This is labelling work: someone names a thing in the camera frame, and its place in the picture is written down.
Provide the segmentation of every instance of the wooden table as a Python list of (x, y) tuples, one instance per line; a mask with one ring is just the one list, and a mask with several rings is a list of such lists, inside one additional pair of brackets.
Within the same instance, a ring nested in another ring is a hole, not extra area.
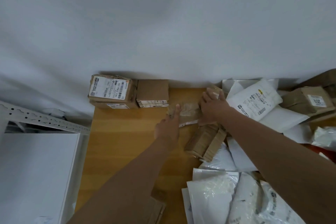
[[(169, 89), (169, 101), (171, 104), (198, 102), (203, 91)], [(153, 142), (154, 126), (164, 118), (166, 111), (166, 108), (95, 109), (76, 210)], [(197, 124), (180, 128), (178, 147), (171, 152), (156, 180), (154, 188), (166, 192), (167, 207), (160, 224), (187, 223), (181, 189), (187, 187), (193, 168), (199, 167), (201, 162), (183, 149), (196, 129)]]

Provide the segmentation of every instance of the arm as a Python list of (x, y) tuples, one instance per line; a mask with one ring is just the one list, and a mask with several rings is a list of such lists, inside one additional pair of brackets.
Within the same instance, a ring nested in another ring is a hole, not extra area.
[(219, 122), (235, 138), (267, 182), (306, 222), (336, 219), (336, 166), (284, 135), (230, 107), (210, 89), (203, 93), (201, 122)]
[(162, 165), (179, 138), (179, 105), (156, 125), (155, 141), (113, 175), (68, 224), (138, 223)]

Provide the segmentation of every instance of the hand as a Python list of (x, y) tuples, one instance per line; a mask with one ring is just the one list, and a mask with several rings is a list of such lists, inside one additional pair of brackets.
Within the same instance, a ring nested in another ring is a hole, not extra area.
[(160, 121), (155, 126), (154, 138), (164, 140), (168, 147), (173, 149), (179, 140), (179, 121), (181, 107), (179, 104), (175, 106), (175, 111), (172, 117), (168, 114), (166, 118)]
[(201, 99), (201, 109), (203, 116), (199, 118), (200, 126), (214, 124), (219, 121), (220, 117), (231, 108), (226, 102), (223, 91), (219, 93), (219, 99), (213, 94), (210, 88), (203, 92)]

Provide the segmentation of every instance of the right arm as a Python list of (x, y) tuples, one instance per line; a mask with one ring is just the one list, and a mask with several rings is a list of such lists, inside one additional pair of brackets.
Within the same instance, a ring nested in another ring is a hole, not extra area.
[(200, 122), (218, 122), (234, 137), (262, 176), (306, 224), (334, 223), (336, 166), (284, 135), (230, 107), (210, 89)]

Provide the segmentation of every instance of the left arm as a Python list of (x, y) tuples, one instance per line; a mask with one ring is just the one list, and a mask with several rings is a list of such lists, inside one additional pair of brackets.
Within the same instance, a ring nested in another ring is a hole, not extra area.
[(137, 223), (155, 180), (179, 138), (179, 105), (155, 127), (155, 141), (113, 175), (68, 224)]

